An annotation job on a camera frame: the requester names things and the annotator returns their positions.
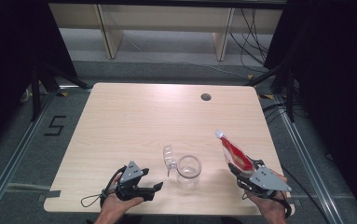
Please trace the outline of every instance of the wrist strap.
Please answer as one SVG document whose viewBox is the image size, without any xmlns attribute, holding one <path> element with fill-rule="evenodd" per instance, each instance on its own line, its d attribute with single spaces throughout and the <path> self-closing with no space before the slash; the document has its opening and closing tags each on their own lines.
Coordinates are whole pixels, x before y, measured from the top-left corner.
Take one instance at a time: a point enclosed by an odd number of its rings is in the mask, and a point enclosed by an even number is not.
<svg viewBox="0 0 357 224">
<path fill-rule="evenodd" d="M 286 202 L 286 200 L 281 200 L 281 199 L 276 199 L 276 198 L 270 198 L 270 200 L 280 203 L 285 207 L 285 209 L 286 209 L 285 218 L 288 218 L 292 214 L 292 207 L 288 202 Z"/>
</svg>

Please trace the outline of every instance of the metal frame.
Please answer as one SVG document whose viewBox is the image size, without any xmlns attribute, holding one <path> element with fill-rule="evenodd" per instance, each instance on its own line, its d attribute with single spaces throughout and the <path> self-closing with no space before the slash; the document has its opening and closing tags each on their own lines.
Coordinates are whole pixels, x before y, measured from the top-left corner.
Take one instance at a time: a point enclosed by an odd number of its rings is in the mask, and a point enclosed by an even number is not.
<svg viewBox="0 0 357 224">
<path fill-rule="evenodd" d="M 278 104 L 283 103 L 283 99 L 280 95 L 275 95 L 275 99 Z M 317 193 L 321 205 L 323 206 L 323 210 L 329 220 L 330 223 L 344 223 L 341 215 L 337 210 L 337 206 L 335 200 L 333 200 L 332 196 L 329 193 L 329 190 L 323 183 L 323 180 L 318 173 L 317 167 L 315 166 L 314 162 L 312 161 L 309 152 L 295 126 L 294 122 L 291 122 L 288 116 L 284 113 L 285 111 L 280 108 L 280 113 L 282 116 L 282 120 L 285 123 L 286 129 L 288 130 L 289 135 L 291 135 L 292 141 L 295 144 L 295 148 L 299 155 L 300 160 L 302 161 L 304 168 L 309 175 L 309 180 L 311 181 L 312 186 Z"/>
<path fill-rule="evenodd" d="M 12 179 L 19 165 L 21 164 L 21 161 L 24 158 L 27 149 L 29 148 L 30 144 L 33 141 L 33 138 L 39 127 L 39 124 L 43 120 L 45 112 L 47 111 L 50 103 L 53 101 L 55 96 L 56 96 L 55 91 L 47 94 L 47 97 L 41 106 L 41 110 L 38 117 L 35 120 L 31 121 L 29 127 L 27 128 L 26 133 L 24 134 L 21 141 L 19 142 L 19 145 L 17 146 L 15 152 L 11 156 L 9 162 L 7 163 L 7 166 L 5 167 L 3 173 L 0 175 L 0 201 L 4 195 L 5 190 L 7 189 L 7 185 L 9 184 L 9 181 Z"/>
</svg>

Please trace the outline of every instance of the wrist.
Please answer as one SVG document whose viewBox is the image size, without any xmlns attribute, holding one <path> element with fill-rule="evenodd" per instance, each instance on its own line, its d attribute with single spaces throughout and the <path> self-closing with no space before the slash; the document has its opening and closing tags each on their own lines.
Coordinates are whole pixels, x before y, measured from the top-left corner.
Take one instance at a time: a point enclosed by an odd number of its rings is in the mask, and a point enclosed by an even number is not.
<svg viewBox="0 0 357 224">
<path fill-rule="evenodd" d="M 115 216 L 113 213 L 102 211 L 97 217 L 94 224 L 114 224 L 117 223 L 118 220 L 119 217 Z"/>
<path fill-rule="evenodd" d="M 268 224 L 287 224 L 285 217 L 266 218 Z"/>
</svg>

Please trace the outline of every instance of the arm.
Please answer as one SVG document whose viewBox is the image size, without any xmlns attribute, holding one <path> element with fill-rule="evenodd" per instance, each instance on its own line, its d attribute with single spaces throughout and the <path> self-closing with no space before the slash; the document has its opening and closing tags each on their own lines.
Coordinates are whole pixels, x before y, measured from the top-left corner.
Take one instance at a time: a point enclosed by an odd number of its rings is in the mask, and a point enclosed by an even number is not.
<svg viewBox="0 0 357 224">
<path fill-rule="evenodd" d="M 120 175 L 117 176 L 111 185 L 115 185 L 119 180 Z M 119 198 L 112 193 L 108 195 L 103 203 L 102 211 L 97 217 L 95 224 L 114 224 L 117 223 L 127 210 L 138 205 L 144 201 L 143 198 L 133 198 L 128 201 L 120 201 Z"/>
<path fill-rule="evenodd" d="M 287 182 L 287 178 L 285 176 L 279 175 L 275 173 L 281 180 L 285 183 Z M 262 199 L 253 195 L 250 191 L 245 190 L 248 198 L 256 204 L 259 208 L 262 216 L 268 221 L 269 224 L 285 224 L 285 208 L 282 204 L 272 201 L 270 199 Z M 275 198 L 284 200 L 286 198 L 286 192 L 282 193 L 280 191 L 277 192 Z"/>
</svg>

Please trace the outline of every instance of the gray floor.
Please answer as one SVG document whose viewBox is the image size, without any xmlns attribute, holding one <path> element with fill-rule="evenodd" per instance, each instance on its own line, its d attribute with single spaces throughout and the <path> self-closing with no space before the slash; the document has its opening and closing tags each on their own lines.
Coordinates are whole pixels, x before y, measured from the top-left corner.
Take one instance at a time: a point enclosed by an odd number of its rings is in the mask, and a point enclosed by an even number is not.
<svg viewBox="0 0 357 224">
<path fill-rule="evenodd" d="M 109 82 L 152 82 L 184 83 L 210 85 L 242 85 L 248 75 L 261 73 L 250 71 L 241 66 L 240 49 L 230 39 L 223 62 L 217 62 L 214 55 L 211 34 L 169 33 L 169 32 L 126 32 L 119 53 L 114 60 L 106 59 L 103 41 L 99 31 L 66 30 L 62 35 L 75 63 L 76 71 L 82 80 L 93 84 L 98 81 Z M 270 35 L 259 36 L 262 44 L 269 44 Z M 246 65 L 265 71 L 249 56 L 244 56 Z M 268 79 L 256 87 L 260 94 L 269 93 Z M 70 83 L 60 80 L 62 85 Z M 85 223 L 97 214 L 48 213 L 43 209 L 43 196 L 46 195 L 54 175 L 57 173 L 65 149 L 71 139 L 82 109 L 89 97 L 88 91 L 67 90 L 66 97 L 56 96 L 40 122 L 35 137 L 21 161 L 16 173 L 7 186 L 0 202 L 0 223 Z M 275 104 L 274 100 L 260 100 L 266 107 Z M 10 123 L 0 137 L 0 175 L 3 173 L 10 156 L 20 143 L 30 125 L 31 101 L 23 103 L 12 115 Z M 286 131 L 280 111 L 265 113 L 268 127 L 278 152 L 281 164 L 309 191 L 319 203 L 318 197 L 309 180 L 295 145 Z M 48 126 L 54 116 L 64 125 L 61 135 L 45 136 L 56 130 Z M 295 106 L 295 125 L 303 138 L 325 186 L 333 196 L 337 209 L 345 223 L 357 223 L 357 202 L 350 193 L 333 161 L 325 158 L 326 149 L 316 134 L 306 112 Z M 303 189 L 288 175 L 289 184 L 294 189 L 296 211 L 289 223 L 325 223 Z M 143 223 L 197 223 L 198 217 L 146 217 Z M 261 217 L 238 217 L 243 223 L 266 223 Z M 203 223 L 217 223 L 207 220 Z"/>
</svg>

